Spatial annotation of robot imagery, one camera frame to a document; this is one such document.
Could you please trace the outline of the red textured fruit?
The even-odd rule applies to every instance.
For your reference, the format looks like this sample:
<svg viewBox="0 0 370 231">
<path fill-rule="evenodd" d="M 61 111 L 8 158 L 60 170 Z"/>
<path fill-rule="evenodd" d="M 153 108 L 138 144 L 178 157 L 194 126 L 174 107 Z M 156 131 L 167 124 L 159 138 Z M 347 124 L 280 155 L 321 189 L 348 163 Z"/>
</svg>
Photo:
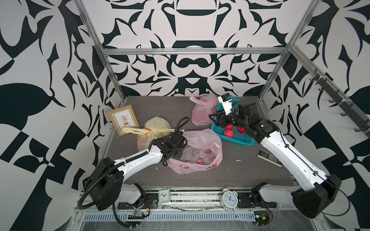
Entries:
<svg viewBox="0 0 370 231">
<path fill-rule="evenodd" d="M 234 133 L 234 131 L 225 130 L 224 133 L 223 133 L 223 136 L 228 137 L 228 138 L 234 138 L 235 133 Z"/>
</svg>

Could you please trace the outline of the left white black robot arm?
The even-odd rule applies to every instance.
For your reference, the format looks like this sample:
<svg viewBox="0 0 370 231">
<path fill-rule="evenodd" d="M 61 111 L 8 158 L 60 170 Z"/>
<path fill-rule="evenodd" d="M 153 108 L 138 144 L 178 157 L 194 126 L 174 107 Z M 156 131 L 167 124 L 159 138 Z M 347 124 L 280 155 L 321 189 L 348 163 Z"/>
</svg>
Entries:
<svg viewBox="0 0 370 231">
<path fill-rule="evenodd" d="M 134 174 L 158 163 L 167 164 L 168 159 L 181 153 L 188 141 L 182 131 L 154 139 L 148 149 L 117 160 L 103 159 L 83 182 L 84 193 L 77 203 L 78 209 L 96 206 L 105 210 L 120 200 L 128 204 L 142 204 L 144 191 L 138 184 L 124 182 Z"/>
</svg>

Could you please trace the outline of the small pink plastic bag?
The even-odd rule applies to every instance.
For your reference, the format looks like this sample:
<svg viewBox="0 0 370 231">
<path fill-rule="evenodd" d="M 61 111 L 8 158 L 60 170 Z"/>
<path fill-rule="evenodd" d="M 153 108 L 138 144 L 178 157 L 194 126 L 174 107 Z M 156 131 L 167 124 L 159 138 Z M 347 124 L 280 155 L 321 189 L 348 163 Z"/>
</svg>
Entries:
<svg viewBox="0 0 370 231">
<path fill-rule="evenodd" d="M 216 96 L 207 94 L 197 99 L 194 96 L 190 96 L 190 101 L 196 105 L 192 110 L 192 123 L 196 126 L 208 126 L 212 125 L 213 122 L 209 118 L 209 115 L 215 114 L 219 105 L 219 101 Z"/>
</svg>

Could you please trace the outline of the round red apple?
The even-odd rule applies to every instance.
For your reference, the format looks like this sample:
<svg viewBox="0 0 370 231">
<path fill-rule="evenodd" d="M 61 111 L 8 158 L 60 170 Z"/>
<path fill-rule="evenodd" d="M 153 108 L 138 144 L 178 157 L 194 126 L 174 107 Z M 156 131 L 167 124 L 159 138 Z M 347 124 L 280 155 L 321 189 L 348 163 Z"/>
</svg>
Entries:
<svg viewBox="0 0 370 231">
<path fill-rule="evenodd" d="M 246 130 L 245 130 L 245 129 L 243 129 L 243 128 L 238 128 L 238 132 L 239 132 L 240 134 L 245 134 L 245 133 L 246 133 Z"/>
</svg>

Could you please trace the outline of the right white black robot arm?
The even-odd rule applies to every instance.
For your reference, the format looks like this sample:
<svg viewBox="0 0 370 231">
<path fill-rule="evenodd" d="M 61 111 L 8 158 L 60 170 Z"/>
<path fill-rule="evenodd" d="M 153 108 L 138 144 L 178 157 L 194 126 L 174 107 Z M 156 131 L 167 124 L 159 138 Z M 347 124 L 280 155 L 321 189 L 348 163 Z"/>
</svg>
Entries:
<svg viewBox="0 0 370 231">
<path fill-rule="evenodd" d="M 315 218 L 335 199 L 342 181 L 336 175 L 328 175 L 284 138 L 278 126 L 259 116 L 257 105 L 239 104 L 237 110 L 232 103 L 223 104 L 223 109 L 209 118 L 218 127 L 229 125 L 242 128 L 247 135 L 271 152 L 294 176 L 298 186 L 259 184 L 255 187 L 265 202 L 275 202 L 296 207 L 308 218 Z"/>
</svg>

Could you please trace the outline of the large pink plastic bag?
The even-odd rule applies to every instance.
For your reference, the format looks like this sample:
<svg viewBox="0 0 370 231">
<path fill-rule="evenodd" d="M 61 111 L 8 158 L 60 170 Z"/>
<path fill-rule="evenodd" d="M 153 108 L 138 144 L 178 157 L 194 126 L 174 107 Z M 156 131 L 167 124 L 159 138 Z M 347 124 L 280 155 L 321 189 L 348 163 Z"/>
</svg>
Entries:
<svg viewBox="0 0 370 231">
<path fill-rule="evenodd" d="M 223 159 L 222 141 L 211 129 L 186 131 L 183 136 L 188 144 L 179 160 L 170 158 L 168 167 L 183 175 L 215 168 Z"/>
</svg>

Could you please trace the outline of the teal plastic basket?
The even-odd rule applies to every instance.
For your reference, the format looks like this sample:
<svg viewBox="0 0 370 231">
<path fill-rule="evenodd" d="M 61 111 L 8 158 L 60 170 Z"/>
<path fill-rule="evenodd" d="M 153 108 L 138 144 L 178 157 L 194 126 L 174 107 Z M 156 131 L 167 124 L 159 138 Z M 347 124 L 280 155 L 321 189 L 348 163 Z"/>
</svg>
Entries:
<svg viewBox="0 0 370 231">
<path fill-rule="evenodd" d="M 219 96 L 218 100 L 217 111 L 209 115 L 213 122 L 212 131 L 223 141 L 237 146 L 252 146 L 255 140 L 247 135 L 246 129 L 253 119 L 258 118 L 256 104 L 242 104 L 228 93 Z"/>
</svg>

